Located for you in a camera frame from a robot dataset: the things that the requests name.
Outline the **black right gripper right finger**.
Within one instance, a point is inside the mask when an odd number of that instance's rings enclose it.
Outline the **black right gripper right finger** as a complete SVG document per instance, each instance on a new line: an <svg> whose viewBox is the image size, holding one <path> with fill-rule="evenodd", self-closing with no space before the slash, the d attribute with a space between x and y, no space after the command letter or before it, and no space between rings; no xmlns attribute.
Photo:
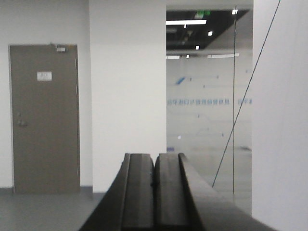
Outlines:
<svg viewBox="0 0 308 231"><path fill-rule="evenodd" d="M158 231L270 231L217 193L185 154L160 154L155 164Z"/></svg>

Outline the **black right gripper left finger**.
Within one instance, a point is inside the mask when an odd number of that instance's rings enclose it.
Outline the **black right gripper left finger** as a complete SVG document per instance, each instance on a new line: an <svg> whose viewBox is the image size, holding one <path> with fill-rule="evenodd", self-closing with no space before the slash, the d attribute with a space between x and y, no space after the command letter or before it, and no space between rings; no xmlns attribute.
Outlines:
<svg viewBox="0 0 308 231"><path fill-rule="evenodd" d="M153 170L149 154L125 154L115 180L80 230L154 230Z"/></svg>

